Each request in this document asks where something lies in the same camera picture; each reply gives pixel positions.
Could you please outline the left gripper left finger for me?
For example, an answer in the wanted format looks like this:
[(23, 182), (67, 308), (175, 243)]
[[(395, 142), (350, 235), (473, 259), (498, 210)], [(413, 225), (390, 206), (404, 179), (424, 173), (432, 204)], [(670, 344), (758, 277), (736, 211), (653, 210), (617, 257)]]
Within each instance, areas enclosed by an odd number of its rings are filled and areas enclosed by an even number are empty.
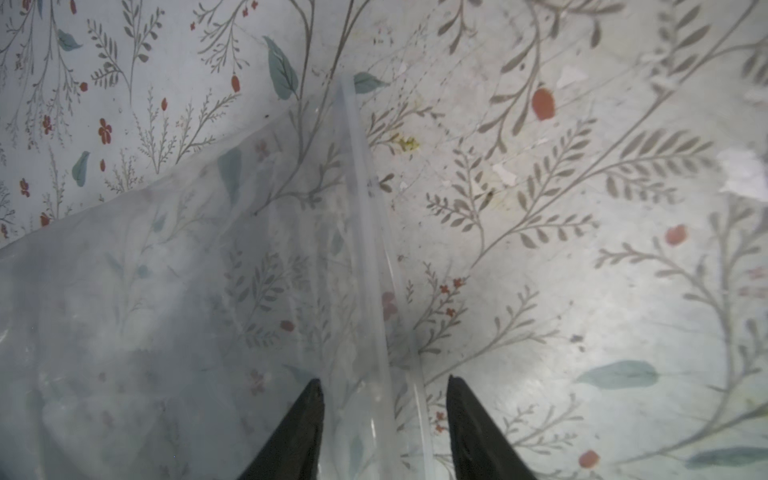
[(324, 426), (321, 381), (310, 380), (238, 480), (315, 480)]

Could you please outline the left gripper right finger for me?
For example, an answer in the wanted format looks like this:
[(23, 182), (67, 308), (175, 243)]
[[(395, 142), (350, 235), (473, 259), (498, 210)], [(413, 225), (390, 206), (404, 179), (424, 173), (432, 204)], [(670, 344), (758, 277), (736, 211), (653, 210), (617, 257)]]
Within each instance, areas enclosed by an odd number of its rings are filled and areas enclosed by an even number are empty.
[(446, 392), (457, 480), (535, 480), (465, 380), (450, 376)]

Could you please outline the clear zip top bag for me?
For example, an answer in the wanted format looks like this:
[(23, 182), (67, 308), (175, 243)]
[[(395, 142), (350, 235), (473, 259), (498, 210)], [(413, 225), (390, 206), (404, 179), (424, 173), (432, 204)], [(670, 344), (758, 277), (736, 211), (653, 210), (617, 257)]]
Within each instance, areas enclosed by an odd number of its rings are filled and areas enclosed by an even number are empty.
[(321, 478), (433, 477), (372, 87), (2, 249), (3, 478), (233, 479), (309, 385)]

